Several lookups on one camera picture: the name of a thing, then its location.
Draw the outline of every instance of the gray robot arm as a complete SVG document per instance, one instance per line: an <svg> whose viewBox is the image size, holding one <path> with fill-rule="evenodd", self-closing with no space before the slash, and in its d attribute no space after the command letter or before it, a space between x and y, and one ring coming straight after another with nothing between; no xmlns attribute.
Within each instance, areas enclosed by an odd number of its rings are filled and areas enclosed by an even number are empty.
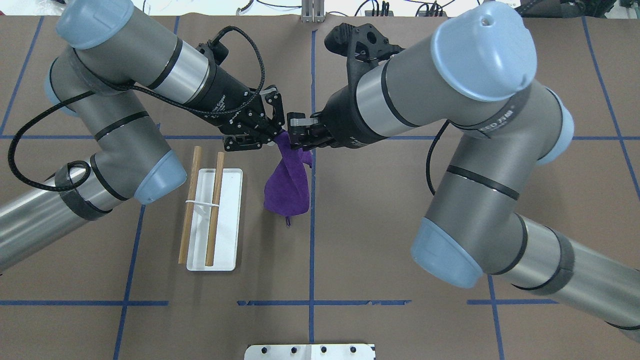
<svg viewBox="0 0 640 360"><path fill-rule="evenodd" d="M640 272L514 213L536 164L573 136L560 98L534 79L515 11L485 2L407 50L370 24L336 27L325 45L347 56L349 85L310 119L289 115L298 147L358 148L439 119L464 133L412 247L422 268L463 288L504 278L640 342Z"/></svg>
<svg viewBox="0 0 640 360"><path fill-rule="evenodd" d="M70 46L51 65L45 91L54 104L81 98L62 110L83 120L101 151L84 165L63 166L45 184L19 177L37 189L0 207L0 272L127 199L149 204L185 181L180 161L131 89L163 95L219 127L227 151L259 149L282 131L282 97L275 86L260 91L264 72L251 89L219 66L228 51L218 40L230 28L195 49L130 0L76 0L67 7L56 31ZM11 159L10 167L17 170Z"/></svg>

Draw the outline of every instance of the chopstick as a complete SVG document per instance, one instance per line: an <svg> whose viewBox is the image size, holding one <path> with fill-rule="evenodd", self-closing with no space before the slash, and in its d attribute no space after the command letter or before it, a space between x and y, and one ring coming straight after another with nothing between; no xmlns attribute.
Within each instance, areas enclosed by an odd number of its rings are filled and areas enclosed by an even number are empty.
<svg viewBox="0 0 640 360"><path fill-rule="evenodd" d="M205 266L213 266L214 250L216 248L216 232L218 230L218 214L220 213L220 194L222 193L222 173L225 168L225 153L218 153L218 160L216 162L216 178L213 184L213 204L211 208L211 219L209 221L209 237L207 239L207 257L205 258Z"/></svg>
<svg viewBox="0 0 640 360"><path fill-rule="evenodd" d="M198 171L200 171L201 160L202 148L196 146L193 148L193 161L191 162L191 178L189 179L189 193L187 194L187 200L196 199L196 186L198 185ZM180 240L180 255L178 255L178 264L184 264L187 262L192 220L193 203L187 202L187 208L184 210L184 222L182 223L182 239Z"/></svg>

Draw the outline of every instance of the purple towel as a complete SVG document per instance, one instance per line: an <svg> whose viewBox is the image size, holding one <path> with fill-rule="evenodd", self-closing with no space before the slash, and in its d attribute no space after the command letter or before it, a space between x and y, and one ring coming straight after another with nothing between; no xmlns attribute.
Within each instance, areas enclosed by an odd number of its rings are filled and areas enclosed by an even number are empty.
<svg viewBox="0 0 640 360"><path fill-rule="evenodd" d="M303 163L311 167L311 153L291 150L289 134L276 136L282 160L264 186L264 208L288 218L309 210L309 184Z"/></svg>

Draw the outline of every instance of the blue tape line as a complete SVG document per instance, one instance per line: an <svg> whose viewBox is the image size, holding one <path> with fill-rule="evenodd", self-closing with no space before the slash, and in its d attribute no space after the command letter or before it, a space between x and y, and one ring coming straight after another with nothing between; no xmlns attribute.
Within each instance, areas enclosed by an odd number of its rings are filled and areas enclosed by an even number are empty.
<svg viewBox="0 0 640 360"><path fill-rule="evenodd" d="M127 319L127 303L131 294L131 283L133 282L133 272L136 268L136 258L138 257L138 245L140 244L140 234L142 233L142 220L145 217L145 206L140 206L140 215L138 217L138 228L136 229L136 239L133 242L133 250L131 251L131 263L129 264L129 275L127 277L127 287L124 290L124 301L122 312L120 313L120 325L118 326L118 336L116 337L116 346L113 351L113 360L117 360L120 355L120 345L122 344L122 334L124 333L124 323Z"/></svg>
<svg viewBox="0 0 640 360"><path fill-rule="evenodd" d="M411 300L314 300L315 306L405 306ZM309 306L309 300L249 300L237 301L238 306Z"/></svg>
<svg viewBox="0 0 640 360"><path fill-rule="evenodd" d="M142 301L129 301L127 306L169 306L168 301L150 301L150 300L142 300Z"/></svg>
<svg viewBox="0 0 640 360"><path fill-rule="evenodd" d="M502 333L500 331L500 318L498 317L498 306L495 300L495 289L493 288L493 277L487 275L489 281L489 294L491 295L491 309L493 311L493 326L495 326L495 338L498 341L498 355L500 360L504 360L504 348L502 346Z"/></svg>
<svg viewBox="0 0 640 360"><path fill-rule="evenodd" d="M222 135L165 135L166 140L221 140ZM393 136L387 140L433 140L435 136ZM30 140L93 140L91 135L24 135ZM0 139L13 139L13 135L0 135ZM574 136L574 140L640 140L640 136Z"/></svg>
<svg viewBox="0 0 640 360"><path fill-rule="evenodd" d="M91 300L0 300L0 306L122 306L122 301Z"/></svg>
<svg viewBox="0 0 640 360"><path fill-rule="evenodd" d="M314 302L318 306L405 306L411 300L315 300Z"/></svg>
<svg viewBox="0 0 640 360"><path fill-rule="evenodd" d="M311 112L316 112L316 31L311 32ZM315 292L316 292L316 150L311 151L311 225L309 241L309 343L316 342Z"/></svg>
<svg viewBox="0 0 640 360"><path fill-rule="evenodd" d="M167 140L220 140L221 135L165 135Z"/></svg>
<svg viewBox="0 0 640 360"><path fill-rule="evenodd" d="M173 25L173 33L178 35L178 26L180 26L180 17L175 17L175 25Z"/></svg>
<svg viewBox="0 0 640 360"><path fill-rule="evenodd" d="M118 360L120 357L120 345L122 344L122 333L124 332L124 322L127 319L127 306L122 307L120 312L120 325L118 326L118 337L116 338L116 346L113 350L113 360Z"/></svg>
<svg viewBox="0 0 640 360"><path fill-rule="evenodd" d="M249 300L238 301L238 306L307 306L308 300Z"/></svg>
<svg viewBox="0 0 640 360"><path fill-rule="evenodd" d="M434 140L435 136L391 136L387 140Z"/></svg>
<svg viewBox="0 0 640 360"><path fill-rule="evenodd" d="M492 305L495 302L496 305L544 305L544 304L559 304L555 300L551 299L473 299L467 300L467 305Z"/></svg>
<svg viewBox="0 0 640 360"><path fill-rule="evenodd" d="M584 16L582 17L582 27L584 28L584 36L587 38L587 45L589 46L589 52L591 53L591 59L593 60L593 66L596 69L596 74L598 75L598 81L600 82L600 87L602 88L604 99L605 101L607 101L607 107L609 108L609 113L611 114L611 120L613 120L613 126L616 128L616 134L618 134L620 147L622 148L622 153L624 154L625 161L627 162L627 167L629 169L629 174L631 175L631 180L634 182L634 187L636 188L636 195L640 200L640 186L638 186L636 173L634 172L633 165L631 165L631 159L629 158L629 154L627 153L627 146L625 145L625 142L622 139L622 132L620 131L620 126L618 125L618 119L616 119L616 114L615 112L613 112L613 106L611 105L611 100L609 98L607 87L604 85L604 80L602 79L602 74L600 73L598 60L596 59L596 54L593 51L593 46L591 45L591 36L589 35L589 26L587 26L587 19Z"/></svg>
<svg viewBox="0 0 640 360"><path fill-rule="evenodd" d="M0 300L0 306L169 306L168 301L120 300Z"/></svg>
<svg viewBox="0 0 640 360"><path fill-rule="evenodd" d="M40 34L40 29L42 28L43 21L44 16L41 16L40 21L38 21L38 26L36 27L36 32L33 34L33 39L31 39L31 45L29 46L27 56L24 58L24 63L22 63L22 69L20 70L20 74L18 75L18 80L15 82L15 86L13 87L13 93L11 94L11 98L9 99L9 105L6 107L6 111L4 112L4 119L2 120L2 125L0 125L0 135L4 133L4 127L9 120L9 114L11 113L13 102L15 101L15 97L18 94L18 89L20 88L20 84L22 83L22 77L24 77L24 72L27 69L27 64L29 63L29 59L31 58L31 53L33 53L33 48L36 44L36 40L38 39L38 35Z"/></svg>
<svg viewBox="0 0 640 360"><path fill-rule="evenodd" d="M3 135L0 139L13 139L13 135ZM94 140L91 135L23 135L22 139L30 140Z"/></svg>
<svg viewBox="0 0 640 360"><path fill-rule="evenodd" d="M574 140L640 140L640 136L574 136Z"/></svg>

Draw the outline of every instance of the white rubber band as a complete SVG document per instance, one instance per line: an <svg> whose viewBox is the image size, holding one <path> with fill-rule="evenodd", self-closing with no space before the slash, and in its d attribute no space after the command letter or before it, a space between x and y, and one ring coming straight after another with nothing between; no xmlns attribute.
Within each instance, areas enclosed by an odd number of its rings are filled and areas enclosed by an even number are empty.
<svg viewBox="0 0 640 360"><path fill-rule="evenodd" d="M195 200L185 200L185 202L192 202L196 205L202 205L202 206L209 206L210 208L217 206L220 207L220 204L211 204L210 202L200 202L200 201L195 201Z"/></svg>

